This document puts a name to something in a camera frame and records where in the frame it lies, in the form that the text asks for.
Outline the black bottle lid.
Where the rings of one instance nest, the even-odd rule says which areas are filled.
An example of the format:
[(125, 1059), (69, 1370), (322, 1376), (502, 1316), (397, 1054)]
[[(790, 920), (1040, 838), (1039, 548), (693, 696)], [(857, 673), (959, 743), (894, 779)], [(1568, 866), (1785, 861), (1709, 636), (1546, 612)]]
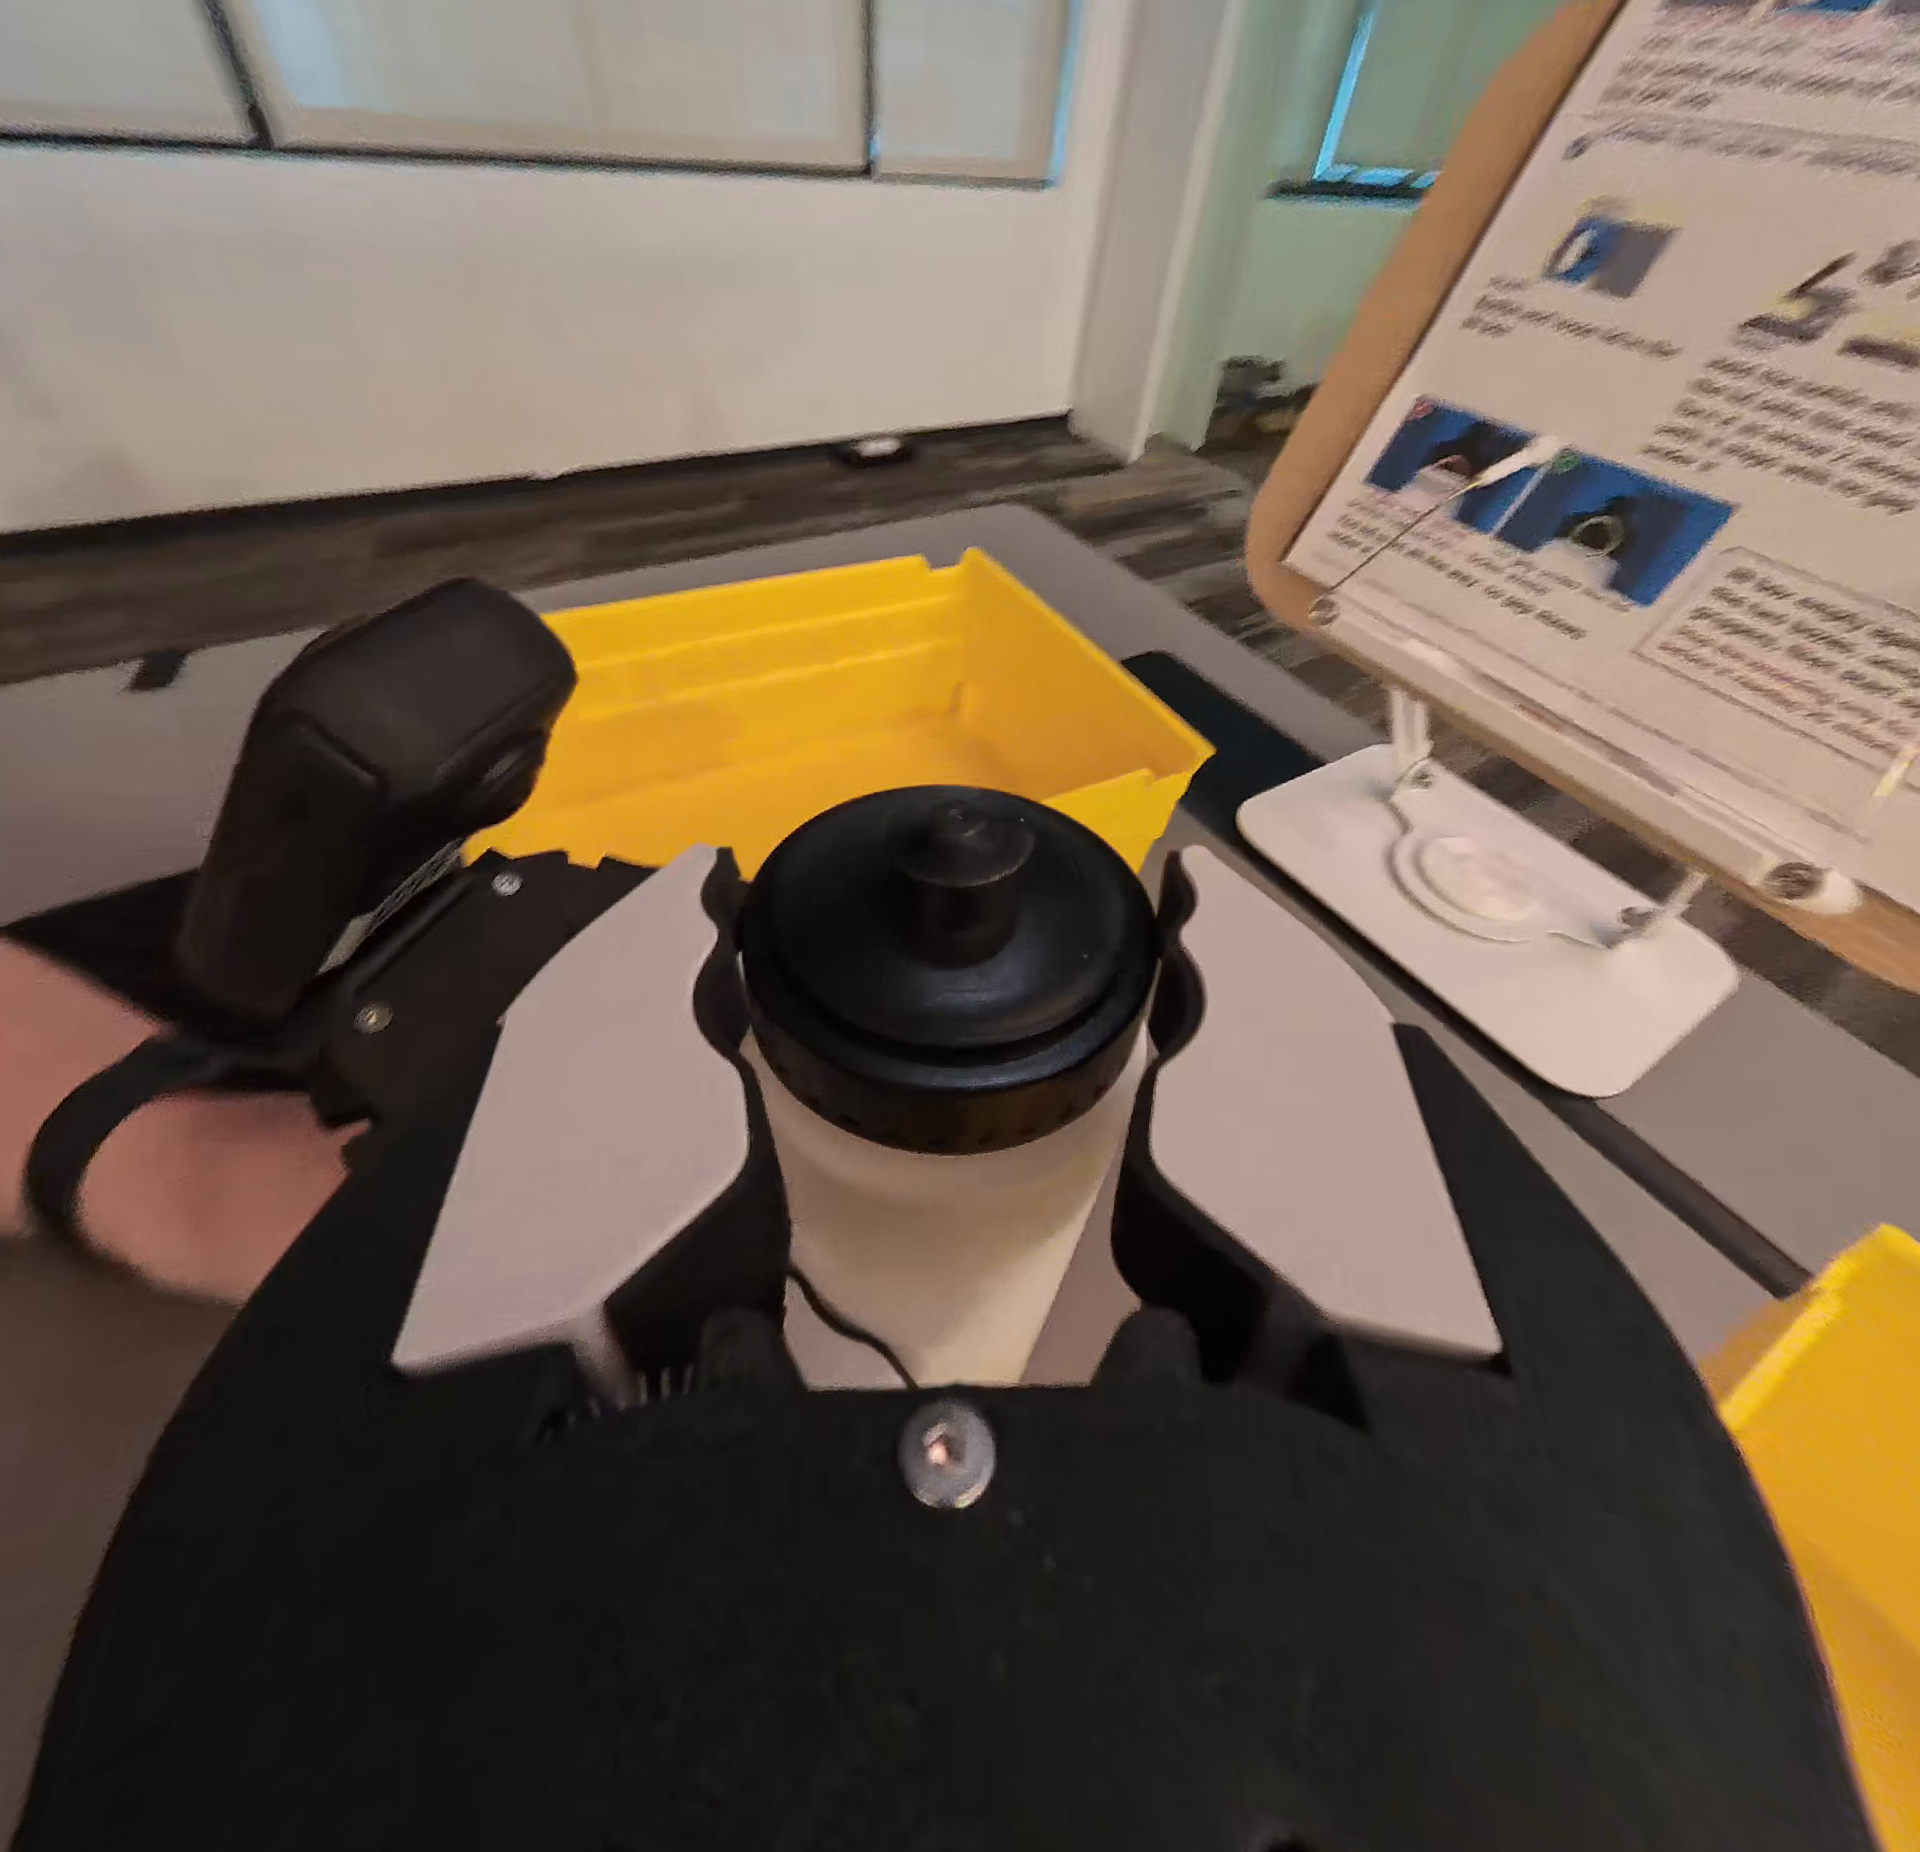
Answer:
[(892, 787), (766, 858), (737, 951), (766, 1065), (816, 1118), (922, 1156), (1087, 1118), (1139, 1044), (1160, 930), (1083, 822), (990, 787)]

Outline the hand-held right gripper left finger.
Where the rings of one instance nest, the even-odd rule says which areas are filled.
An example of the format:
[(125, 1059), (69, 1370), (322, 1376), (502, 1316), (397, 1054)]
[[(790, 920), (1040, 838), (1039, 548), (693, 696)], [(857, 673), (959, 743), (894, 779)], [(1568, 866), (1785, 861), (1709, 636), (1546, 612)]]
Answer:
[(788, 1379), (788, 1200), (742, 1054), (740, 896), (731, 851), (689, 849), (507, 1008), (397, 1372), (556, 1347), (588, 1381)]

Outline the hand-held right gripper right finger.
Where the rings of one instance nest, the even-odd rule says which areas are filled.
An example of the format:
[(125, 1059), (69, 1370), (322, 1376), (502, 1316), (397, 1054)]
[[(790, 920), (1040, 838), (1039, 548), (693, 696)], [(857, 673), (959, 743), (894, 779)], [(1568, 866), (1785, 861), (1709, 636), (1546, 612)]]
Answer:
[(1118, 1172), (1118, 1270), (1203, 1367), (1370, 1342), (1503, 1349), (1398, 1027), (1312, 929), (1203, 846), (1165, 858), (1150, 1061)]

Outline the white plastic bottle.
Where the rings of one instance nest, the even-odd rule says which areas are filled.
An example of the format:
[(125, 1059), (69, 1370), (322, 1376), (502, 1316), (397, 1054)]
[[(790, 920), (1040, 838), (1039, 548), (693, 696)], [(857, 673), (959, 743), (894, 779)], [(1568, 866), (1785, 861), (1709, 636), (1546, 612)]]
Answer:
[(1072, 1125), (986, 1153), (871, 1144), (750, 1064), (773, 1131), (799, 1288), (784, 1336), (814, 1389), (1016, 1385), (1123, 1152), (1148, 1044)]

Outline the wooden edged instruction board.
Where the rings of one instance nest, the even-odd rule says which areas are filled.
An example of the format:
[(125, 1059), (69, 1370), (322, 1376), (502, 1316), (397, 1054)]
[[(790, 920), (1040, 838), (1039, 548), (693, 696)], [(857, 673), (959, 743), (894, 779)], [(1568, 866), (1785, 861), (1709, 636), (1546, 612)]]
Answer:
[(1381, 679), (1915, 993), (1915, 0), (1575, 0), (1253, 510)]

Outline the yellow plastic bin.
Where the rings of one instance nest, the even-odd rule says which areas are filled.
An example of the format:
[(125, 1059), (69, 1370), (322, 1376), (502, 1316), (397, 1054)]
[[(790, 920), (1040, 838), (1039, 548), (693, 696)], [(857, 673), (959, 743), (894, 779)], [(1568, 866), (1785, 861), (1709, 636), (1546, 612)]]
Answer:
[(1703, 1362), (1803, 1587), (1878, 1844), (1917, 1845), (1917, 1244), (1881, 1227)]
[(465, 862), (664, 866), (708, 846), (752, 878), (831, 807), (988, 787), (1096, 832), (1134, 868), (1213, 745), (983, 550), (552, 614), (577, 673), (541, 780)]

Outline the black wristband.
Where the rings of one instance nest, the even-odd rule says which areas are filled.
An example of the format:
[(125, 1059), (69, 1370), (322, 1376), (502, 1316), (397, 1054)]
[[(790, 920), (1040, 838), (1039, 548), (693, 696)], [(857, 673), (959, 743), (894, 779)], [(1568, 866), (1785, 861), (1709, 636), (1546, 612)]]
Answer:
[(222, 1088), (239, 1056), (191, 1034), (154, 1034), (87, 1077), (36, 1129), (23, 1162), (29, 1227), (82, 1261), (125, 1273), (83, 1232), (83, 1180), (108, 1137), (146, 1107)]

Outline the person's left hand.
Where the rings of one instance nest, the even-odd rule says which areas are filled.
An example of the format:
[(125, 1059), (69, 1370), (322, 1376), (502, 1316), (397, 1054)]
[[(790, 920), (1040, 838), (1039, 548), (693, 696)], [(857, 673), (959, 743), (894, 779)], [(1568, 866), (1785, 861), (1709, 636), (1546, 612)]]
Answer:
[(289, 1094), (147, 1102), (83, 1169), (80, 1247), (163, 1293), (239, 1305), (344, 1183), (361, 1131), (325, 1129)]

